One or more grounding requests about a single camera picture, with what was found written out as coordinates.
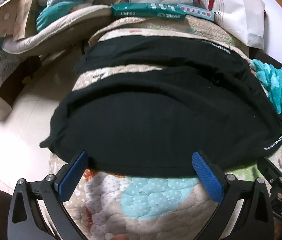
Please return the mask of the black pants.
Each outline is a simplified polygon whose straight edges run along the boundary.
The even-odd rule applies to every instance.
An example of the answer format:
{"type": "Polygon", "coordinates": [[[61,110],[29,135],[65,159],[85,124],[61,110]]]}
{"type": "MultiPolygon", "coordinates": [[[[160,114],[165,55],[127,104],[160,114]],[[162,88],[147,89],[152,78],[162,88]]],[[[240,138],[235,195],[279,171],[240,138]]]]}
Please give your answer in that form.
{"type": "Polygon", "coordinates": [[[276,112],[247,60],[207,40],[122,36],[97,42],[80,75],[110,74],[77,89],[40,143],[65,162],[84,150],[89,168],[131,176],[190,177],[203,151],[220,168],[247,165],[282,145],[276,112]]]}

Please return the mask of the quilted patterned bed cover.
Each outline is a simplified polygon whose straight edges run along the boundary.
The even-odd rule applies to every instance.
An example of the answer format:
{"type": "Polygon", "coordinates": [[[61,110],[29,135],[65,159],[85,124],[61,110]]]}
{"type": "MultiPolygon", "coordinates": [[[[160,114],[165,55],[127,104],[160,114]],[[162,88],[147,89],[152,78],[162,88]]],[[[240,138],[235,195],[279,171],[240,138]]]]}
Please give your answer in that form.
{"type": "MultiPolygon", "coordinates": [[[[89,48],[100,41],[132,35],[186,37],[217,43],[243,56],[256,77],[246,46],[217,25],[194,17],[187,17],[183,22],[144,17],[121,18],[93,34],[88,42],[89,48]]],[[[267,56],[257,55],[255,59],[269,64],[267,56]]],[[[71,92],[109,74],[109,70],[78,74],[71,92]]],[[[52,168],[65,162],[52,154],[52,168]]],[[[266,157],[282,171],[282,145],[266,157]]],[[[221,169],[234,172],[239,179],[254,181],[260,175],[257,161],[221,169]]],[[[75,196],[65,202],[65,207],[90,239],[110,239],[118,234],[125,234],[129,239],[193,239],[217,204],[210,199],[196,172],[190,177],[140,177],[87,166],[75,188],[75,196]]]]}

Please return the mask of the white paper bag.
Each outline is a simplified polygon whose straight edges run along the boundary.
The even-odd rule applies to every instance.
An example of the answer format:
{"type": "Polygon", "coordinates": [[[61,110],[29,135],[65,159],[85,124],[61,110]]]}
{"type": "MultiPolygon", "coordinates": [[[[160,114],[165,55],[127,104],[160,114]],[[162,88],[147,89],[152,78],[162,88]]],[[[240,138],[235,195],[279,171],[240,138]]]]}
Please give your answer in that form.
{"type": "Polygon", "coordinates": [[[265,4],[262,0],[197,0],[212,11],[214,22],[248,47],[264,49],[265,4]]]}

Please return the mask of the light blue patterned box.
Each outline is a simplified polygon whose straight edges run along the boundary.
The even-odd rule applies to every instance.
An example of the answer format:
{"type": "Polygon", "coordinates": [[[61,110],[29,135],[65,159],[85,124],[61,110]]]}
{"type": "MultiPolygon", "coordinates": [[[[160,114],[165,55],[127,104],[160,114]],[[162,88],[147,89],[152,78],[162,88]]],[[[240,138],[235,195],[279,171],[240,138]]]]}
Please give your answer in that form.
{"type": "Polygon", "coordinates": [[[180,7],[186,15],[198,17],[210,22],[214,21],[214,14],[212,11],[186,4],[178,4],[177,6],[180,7]]]}

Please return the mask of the brown cardboard box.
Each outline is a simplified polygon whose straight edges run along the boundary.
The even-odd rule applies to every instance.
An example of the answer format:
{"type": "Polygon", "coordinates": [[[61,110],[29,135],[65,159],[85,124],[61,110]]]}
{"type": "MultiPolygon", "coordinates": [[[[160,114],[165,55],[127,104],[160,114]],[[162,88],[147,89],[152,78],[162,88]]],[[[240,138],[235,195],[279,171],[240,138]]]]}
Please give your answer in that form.
{"type": "Polygon", "coordinates": [[[37,33],[38,0],[8,0],[0,6],[0,38],[11,36],[14,41],[37,33]]]}

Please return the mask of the teal plush toy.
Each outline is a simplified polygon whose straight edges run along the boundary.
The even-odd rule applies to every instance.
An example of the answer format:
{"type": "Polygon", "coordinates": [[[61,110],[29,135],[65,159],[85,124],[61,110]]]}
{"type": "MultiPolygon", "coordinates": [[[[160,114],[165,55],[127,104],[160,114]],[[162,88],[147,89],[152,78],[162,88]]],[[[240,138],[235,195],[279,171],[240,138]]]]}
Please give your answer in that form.
{"type": "Polygon", "coordinates": [[[83,2],[84,2],[83,0],[62,1],[54,5],[51,5],[49,7],[46,7],[45,9],[42,10],[42,12],[37,17],[36,20],[37,32],[42,31],[44,28],[49,26],[54,21],[69,14],[74,7],[82,4],[83,2]]]}

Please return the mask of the teal tissue pack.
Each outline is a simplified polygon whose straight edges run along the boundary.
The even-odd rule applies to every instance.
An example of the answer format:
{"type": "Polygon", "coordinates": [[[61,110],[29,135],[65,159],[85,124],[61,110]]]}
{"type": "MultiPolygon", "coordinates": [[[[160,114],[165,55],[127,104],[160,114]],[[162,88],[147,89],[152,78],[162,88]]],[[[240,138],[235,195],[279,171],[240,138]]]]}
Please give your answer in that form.
{"type": "Polygon", "coordinates": [[[185,12],[176,5],[157,3],[118,3],[111,6],[115,17],[158,17],[184,20],[185,12]]]}

